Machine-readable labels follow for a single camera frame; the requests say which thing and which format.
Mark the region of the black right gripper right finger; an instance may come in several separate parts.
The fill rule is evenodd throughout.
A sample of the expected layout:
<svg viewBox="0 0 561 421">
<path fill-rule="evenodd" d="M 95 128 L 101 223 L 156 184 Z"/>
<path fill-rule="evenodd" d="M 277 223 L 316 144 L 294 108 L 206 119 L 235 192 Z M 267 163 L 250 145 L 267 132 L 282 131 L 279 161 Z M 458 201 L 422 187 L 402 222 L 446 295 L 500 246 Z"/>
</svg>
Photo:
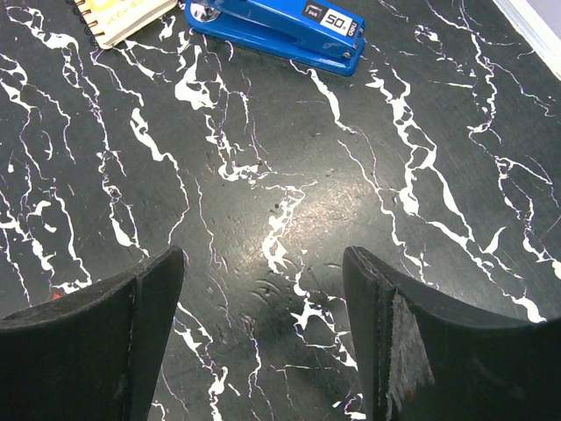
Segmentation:
<svg viewBox="0 0 561 421">
<path fill-rule="evenodd" d="M 343 283 L 368 419 L 559 419 L 558 319 L 463 303 L 358 246 Z"/>
</svg>

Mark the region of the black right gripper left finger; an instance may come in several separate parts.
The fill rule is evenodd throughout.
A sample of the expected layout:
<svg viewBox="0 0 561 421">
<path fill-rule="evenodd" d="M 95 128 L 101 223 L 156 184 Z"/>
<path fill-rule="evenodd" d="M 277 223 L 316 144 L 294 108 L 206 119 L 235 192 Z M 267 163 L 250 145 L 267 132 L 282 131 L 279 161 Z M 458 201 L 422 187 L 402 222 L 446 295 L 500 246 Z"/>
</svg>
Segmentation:
<svg viewBox="0 0 561 421">
<path fill-rule="evenodd" d="M 1 320 L 3 420 L 146 420 L 184 279 L 177 247 Z"/>
</svg>

